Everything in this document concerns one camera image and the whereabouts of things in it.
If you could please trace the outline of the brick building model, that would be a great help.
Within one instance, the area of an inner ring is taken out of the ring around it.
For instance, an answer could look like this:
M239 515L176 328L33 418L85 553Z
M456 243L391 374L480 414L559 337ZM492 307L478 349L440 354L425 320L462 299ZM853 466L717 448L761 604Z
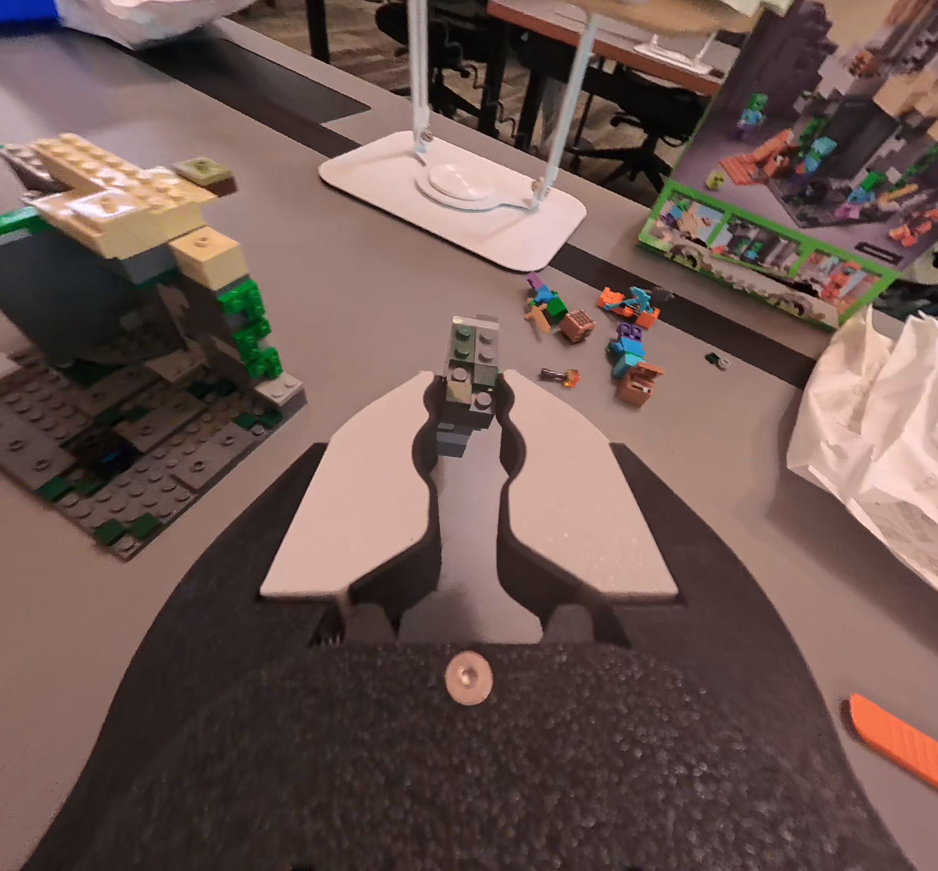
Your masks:
M307 403L210 158L143 168L75 133L2 146L2 471L119 560L153 542Z

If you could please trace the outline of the orange brick separator tool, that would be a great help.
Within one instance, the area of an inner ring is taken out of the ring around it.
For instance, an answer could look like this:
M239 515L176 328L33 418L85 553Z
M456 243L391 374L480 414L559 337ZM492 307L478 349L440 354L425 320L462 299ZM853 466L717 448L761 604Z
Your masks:
M860 694L852 693L847 710L853 730L874 752L916 779L937 787L937 740Z

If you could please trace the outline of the grey green brick sub-assembly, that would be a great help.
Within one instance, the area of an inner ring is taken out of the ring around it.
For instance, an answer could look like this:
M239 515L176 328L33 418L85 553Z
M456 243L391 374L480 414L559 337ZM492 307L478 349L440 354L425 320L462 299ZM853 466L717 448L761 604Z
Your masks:
M488 429L495 418L499 333L492 315L452 318L443 369L445 400L436 429L441 456L463 457L472 434Z

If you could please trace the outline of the black office chair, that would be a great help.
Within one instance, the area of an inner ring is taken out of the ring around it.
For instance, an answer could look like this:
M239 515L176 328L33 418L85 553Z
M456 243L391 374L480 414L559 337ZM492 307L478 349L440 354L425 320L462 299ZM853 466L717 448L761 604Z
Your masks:
M647 206L653 205L673 172L673 166L659 155L658 147L663 144L679 149L689 141L704 115L707 97L664 85L620 65L612 73L591 69L584 85L588 95L616 105L611 119L613 127L626 125L637 129L642 140L639 145L627 148L580 148L573 162L583 159L617 162L617 167L599 183L607 188L620 180L633 184L644 176L652 191L642 201Z
M428 0L428 100L434 112L479 116L479 110L451 90L444 77L449 70L462 77L477 75L476 64L487 57L487 20L477 0Z

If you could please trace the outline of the small white book stand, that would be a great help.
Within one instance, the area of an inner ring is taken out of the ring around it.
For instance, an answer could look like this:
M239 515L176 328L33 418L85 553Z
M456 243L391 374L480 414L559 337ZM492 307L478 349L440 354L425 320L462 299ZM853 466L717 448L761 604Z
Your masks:
M634 44L632 51L695 75L711 76L715 74L715 69L705 62L704 57L716 41L718 33L716 30L708 34L703 45L692 56L662 44L657 32L651 33L650 38L643 43Z

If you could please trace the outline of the brown top office desk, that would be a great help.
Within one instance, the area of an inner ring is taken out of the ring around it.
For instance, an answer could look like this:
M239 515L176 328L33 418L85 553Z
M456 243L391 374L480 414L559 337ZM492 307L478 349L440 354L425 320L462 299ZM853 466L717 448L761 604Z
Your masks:
M491 17L502 22L569 46L578 44L585 26L584 11L556 0L490 0L487 10ZM600 17L593 49L596 55L664 85L681 87L707 97L719 90L740 51L736 46L721 42L710 44L702 56L702 63L710 70L697 73L635 51L637 45L650 41L649 32Z

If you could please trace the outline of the toy brick set box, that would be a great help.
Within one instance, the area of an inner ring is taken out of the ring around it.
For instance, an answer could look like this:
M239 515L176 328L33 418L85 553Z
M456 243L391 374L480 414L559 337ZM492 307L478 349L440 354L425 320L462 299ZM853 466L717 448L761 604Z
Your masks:
M820 327L936 313L937 0L764 10L640 244Z

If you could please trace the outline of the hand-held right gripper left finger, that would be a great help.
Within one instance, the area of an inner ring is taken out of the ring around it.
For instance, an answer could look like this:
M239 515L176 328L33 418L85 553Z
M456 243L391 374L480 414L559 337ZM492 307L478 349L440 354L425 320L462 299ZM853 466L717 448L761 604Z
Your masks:
M420 371L334 432L260 586L268 600L351 601L353 585L429 530L414 444L435 376Z

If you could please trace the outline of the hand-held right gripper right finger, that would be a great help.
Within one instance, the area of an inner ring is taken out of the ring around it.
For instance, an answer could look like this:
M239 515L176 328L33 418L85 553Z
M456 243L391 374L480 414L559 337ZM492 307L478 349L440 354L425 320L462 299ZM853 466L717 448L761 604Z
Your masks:
M673 601L677 584L604 433L520 372L502 377L514 540L602 597Z

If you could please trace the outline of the pile of small brick figures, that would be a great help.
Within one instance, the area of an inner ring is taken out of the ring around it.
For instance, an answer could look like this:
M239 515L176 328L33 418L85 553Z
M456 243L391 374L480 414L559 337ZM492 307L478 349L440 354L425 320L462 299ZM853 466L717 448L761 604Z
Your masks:
M559 293L537 273L525 275L529 297L524 319L543 335L557 332L571 345L580 345L597 328L585 310L572 310ZM627 292L608 287L599 293L597 309L616 318L616 332L604 353L611 365L616 399L631 408L642 408L651 398L663 369L646 358L646 335L661 316L662 306L674 293L660 287L632 286Z

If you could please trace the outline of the crumpled white paper bag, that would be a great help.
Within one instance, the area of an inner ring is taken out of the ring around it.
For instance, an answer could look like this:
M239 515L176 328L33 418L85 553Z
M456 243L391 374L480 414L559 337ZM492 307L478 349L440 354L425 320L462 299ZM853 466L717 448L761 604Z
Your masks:
M787 466L937 589L936 318L907 318L896 339L870 308L844 323L804 389Z
M68 29L139 49L171 41L262 0L53 0Z

